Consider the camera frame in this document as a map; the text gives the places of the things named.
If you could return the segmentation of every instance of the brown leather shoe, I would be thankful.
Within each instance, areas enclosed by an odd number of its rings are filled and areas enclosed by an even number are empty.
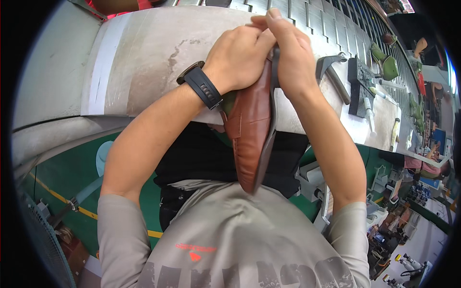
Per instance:
[[[271,93],[272,62],[266,60],[261,77],[237,91],[224,129],[232,141],[237,178],[243,190],[253,193],[266,173],[275,139],[275,101]]]

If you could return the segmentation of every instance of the black hair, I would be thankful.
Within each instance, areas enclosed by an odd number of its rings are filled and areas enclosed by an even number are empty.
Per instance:
[[[450,164],[450,161],[447,161],[446,162],[447,165],[445,166],[444,170],[442,171],[442,176],[446,177],[448,175],[450,175],[450,172],[451,172],[451,164]]]

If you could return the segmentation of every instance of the person's left hand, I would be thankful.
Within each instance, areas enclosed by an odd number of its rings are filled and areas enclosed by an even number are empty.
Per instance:
[[[208,53],[203,71],[221,95],[251,86],[275,44],[269,29],[239,26],[225,31]]]

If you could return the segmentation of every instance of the watch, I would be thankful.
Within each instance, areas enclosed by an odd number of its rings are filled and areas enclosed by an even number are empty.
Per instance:
[[[186,82],[202,99],[203,103],[211,110],[223,100],[216,87],[202,71],[204,61],[193,63],[176,79],[179,85]]]

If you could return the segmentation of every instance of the hammer handle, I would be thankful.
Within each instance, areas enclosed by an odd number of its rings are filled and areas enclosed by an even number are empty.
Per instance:
[[[350,104],[350,96],[346,91],[346,88],[344,88],[343,83],[341,82],[341,79],[339,79],[338,74],[336,74],[336,71],[333,69],[333,67],[328,67],[325,71],[325,73],[328,75],[330,80],[333,82],[333,86],[335,86],[336,91],[338,91],[339,95],[341,96],[341,99],[346,105]]]

